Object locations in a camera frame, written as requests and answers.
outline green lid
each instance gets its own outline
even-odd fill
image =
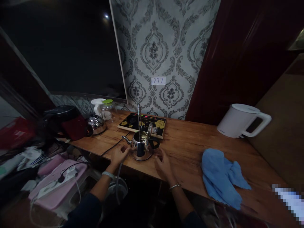
[[[111,99],[104,100],[102,103],[105,104],[105,105],[111,105],[113,103],[113,100],[111,100]]]

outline power strip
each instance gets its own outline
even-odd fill
[[[66,174],[64,177],[64,181],[62,183],[59,183],[57,180],[49,183],[47,186],[45,186],[44,188],[40,189],[39,194],[37,196],[37,199],[40,199],[42,197],[46,197],[48,196],[50,193],[52,193],[54,190],[56,190],[59,187],[62,187],[63,185],[65,185],[67,182],[71,181],[71,180],[75,180],[75,175],[77,174],[77,170],[75,171],[75,169],[70,170],[69,174]]]

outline dark red electric kettle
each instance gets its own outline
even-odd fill
[[[72,105],[61,105],[44,112],[43,126],[57,138],[73,141],[93,134],[93,128],[83,118],[80,111]]]

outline red basket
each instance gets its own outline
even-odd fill
[[[0,149],[18,148],[34,136],[34,125],[28,120],[18,117],[0,130]]]

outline kettle spout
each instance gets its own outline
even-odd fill
[[[127,143],[128,143],[129,145],[131,145],[131,141],[128,140],[126,136],[122,136],[122,138],[124,138],[124,139],[127,141]]]

